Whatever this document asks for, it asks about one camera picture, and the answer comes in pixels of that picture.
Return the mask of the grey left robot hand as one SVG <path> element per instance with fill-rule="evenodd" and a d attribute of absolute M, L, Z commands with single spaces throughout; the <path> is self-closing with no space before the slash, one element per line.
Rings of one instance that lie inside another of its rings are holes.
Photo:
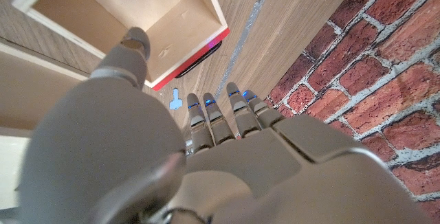
<path fill-rule="evenodd" d="M 142 91 L 149 54 L 132 27 L 45 115 L 23 163 L 22 223 L 430 222 L 368 148 L 233 83 L 240 135 L 210 94 L 191 94 L 187 153 L 168 110 Z"/>

